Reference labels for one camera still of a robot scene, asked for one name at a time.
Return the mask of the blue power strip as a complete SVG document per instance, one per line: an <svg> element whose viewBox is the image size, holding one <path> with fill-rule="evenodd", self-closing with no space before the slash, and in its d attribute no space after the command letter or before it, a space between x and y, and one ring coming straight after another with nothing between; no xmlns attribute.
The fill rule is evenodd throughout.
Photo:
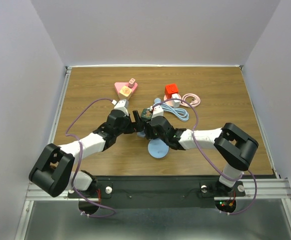
<svg viewBox="0 0 291 240"><path fill-rule="evenodd" d="M156 103L159 103L159 102L161 102L161 99L160 98L155 98L154 103L156 104ZM180 108L180 107L174 108L174 107L168 105L167 103L163 103L160 106L161 106L161 108L163 109L164 112L173 114L174 116L176 116L182 122L187 122L189 120L189 118L190 118L190 115L189 115L188 111L183 109L183 108ZM141 138L145 138L146 134L145 134L144 131L141 131L141 132L137 133L137 136L141 137Z"/></svg>

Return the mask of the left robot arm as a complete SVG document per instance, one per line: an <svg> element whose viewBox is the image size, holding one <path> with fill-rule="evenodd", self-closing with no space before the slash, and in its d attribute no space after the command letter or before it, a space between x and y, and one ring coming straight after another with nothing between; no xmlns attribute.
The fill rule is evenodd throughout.
<svg viewBox="0 0 291 240"><path fill-rule="evenodd" d="M123 111L114 109L106 122L86 137L60 146L46 145L29 173L29 180L51 197L73 188L85 197L92 197L97 191L94 178L84 171L73 172L73 166L79 165L86 157L107 150L118 136L140 132L143 127L140 115L136 110L132 113L135 121Z"/></svg>

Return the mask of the white charger adapter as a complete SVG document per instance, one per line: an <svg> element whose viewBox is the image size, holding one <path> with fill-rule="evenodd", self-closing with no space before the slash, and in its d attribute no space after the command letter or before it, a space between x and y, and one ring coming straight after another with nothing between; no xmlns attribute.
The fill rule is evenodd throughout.
<svg viewBox="0 0 291 240"><path fill-rule="evenodd" d="M178 93L174 93L171 95L171 99L173 108L178 108L181 104L181 96Z"/></svg>

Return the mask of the dark green charger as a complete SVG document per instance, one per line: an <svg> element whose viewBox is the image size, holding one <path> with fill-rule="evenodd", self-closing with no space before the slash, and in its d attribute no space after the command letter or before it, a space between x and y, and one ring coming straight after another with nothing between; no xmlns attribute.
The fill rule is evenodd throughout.
<svg viewBox="0 0 291 240"><path fill-rule="evenodd" d="M148 109L144 108L141 112L140 118L142 121L147 122L152 119L153 113Z"/></svg>

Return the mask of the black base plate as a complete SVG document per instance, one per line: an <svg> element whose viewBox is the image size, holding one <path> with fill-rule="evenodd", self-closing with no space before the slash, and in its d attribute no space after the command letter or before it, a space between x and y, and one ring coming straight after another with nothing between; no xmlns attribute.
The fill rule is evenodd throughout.
<svg viewBox="0 0 291 240"><path fill-rule="evenodd" d="M244 197L237 181L232 189L216 175L97 176L86 198L117 209L214 208L215 201Z"/></svg>

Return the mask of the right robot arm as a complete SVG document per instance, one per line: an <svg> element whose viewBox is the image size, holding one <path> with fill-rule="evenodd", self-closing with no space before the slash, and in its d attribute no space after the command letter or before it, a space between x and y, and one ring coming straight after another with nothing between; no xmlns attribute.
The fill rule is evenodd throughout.
<svg viewBox="0 0 291 240"><path fill-rule="evenodd" d="M216 191L227 195L234 189L243 172L247 171L259 148L259 143L238 126L226 123L213 130L190 130L174 128L163 116L157 116L146 124L150 136L162 140L173 150L197 148L205 159L203 149L217 150L225 159L226 165L215 183Z"/></svg>

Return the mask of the small pink charger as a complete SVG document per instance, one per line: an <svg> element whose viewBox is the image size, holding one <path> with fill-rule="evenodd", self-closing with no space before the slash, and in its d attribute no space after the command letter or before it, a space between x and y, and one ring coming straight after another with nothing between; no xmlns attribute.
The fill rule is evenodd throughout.
<svg viewBox="0 0 291 240"><path fill-rule="evenodd" d="M135 84L136 84L136 80L134 78L131 78L128 82L128 87L132 89L135 86Z"/></svg>

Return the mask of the blue round socket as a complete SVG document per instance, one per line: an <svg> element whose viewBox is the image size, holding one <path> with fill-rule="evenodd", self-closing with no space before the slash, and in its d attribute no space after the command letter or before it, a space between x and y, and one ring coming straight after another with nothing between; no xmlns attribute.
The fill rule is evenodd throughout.
<svg viewBox="0 0 291 240"><path fill-rule="evenodd" d="M153 158L162 159L168 154L170 148L161 139L157 138L149 141L147 149Z"/></svg>

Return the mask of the red cube socket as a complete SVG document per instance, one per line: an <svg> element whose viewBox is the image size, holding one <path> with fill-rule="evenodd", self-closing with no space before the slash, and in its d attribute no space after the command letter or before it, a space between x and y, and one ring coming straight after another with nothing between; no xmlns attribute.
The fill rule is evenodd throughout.
<svg viewBox="0 0 291 240"><path fill-rule="evenodd" d="M175 83L167 84L164 89L164 94L167 99L171 99L174 94L178 94L179 89Z"/></svg>

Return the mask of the pink triangular socket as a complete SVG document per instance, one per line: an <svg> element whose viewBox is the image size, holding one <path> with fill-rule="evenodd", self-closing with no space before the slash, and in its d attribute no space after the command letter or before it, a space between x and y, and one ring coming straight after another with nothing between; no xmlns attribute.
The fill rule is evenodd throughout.
<svg viewBox="0 0 291 240"><path fill-rule="evenodd" d="M120 100L129 100L137 90L138 83L115 82L114 88Z"/></svg>

